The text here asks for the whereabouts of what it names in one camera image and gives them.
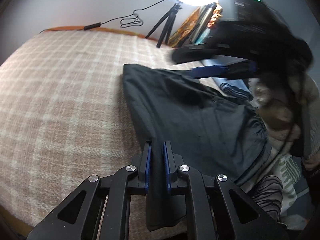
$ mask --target white wall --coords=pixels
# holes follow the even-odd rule
[[[131,14],[134,9],[147,7],[157,1],[160,0],[12,0],[0,15],[0,64],[26,40],[43,29],[103,22]],[[320,27],[304,0],[264,1],[282,14],[294,35],[308,42],[316,59],[312,73],[319,83]],[[167,0],[139,12],[145,24],[141,27],[126,28],[126,30],[147,34],[174,2],[175,0]],[[186,4],[183,4],[182,7],[183,10],[177,15],[173,31],[196,8]],[[104,27],[119,28],[119,22],[113,21]],[[162,26],[153,37],[158,38],[161,30]]]

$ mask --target plaid blanket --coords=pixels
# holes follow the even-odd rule
[[[167,46],[105,32],[45,32],[0,68],[0,205],[35,226],[85,178],[114,174],[140,153],[124,101],[123,65],[171,65]],[[212,79],[201,82],[218,90]],[[130,239],[163,239],[186,231],[148,232],[145,198],[133,196]]]

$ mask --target tripod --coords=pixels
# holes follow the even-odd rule
[[[169,38],[170,38],[170,34],[171,34],[171,31],[172,31],[172,27],[173,27],[173,23],[174,23],[174,20],[176,18],[176,15],[177,15],[177,12],[182,9],[180,7],[180,1],[176,2],[171,8],[170,10],[162,16],[162,18],[156,23],[156,25],[152,28],[152,30],[147,34],[147,36],[145,36],[145,38],[149,38],[150,35],[152,33],[154,33],[154,31],[160,26],[161,23],[164,22],[165,19],[167,19],[165,25],[164,25],[164,28],[161,32],[161,35],[160,35],[160,38],[158,40],[158,43],[157,43],[157,48],[160,48],[163,40],[164,40],[164,37],[165,37],[165,44],[168,44],[168,41],[169,41]]]

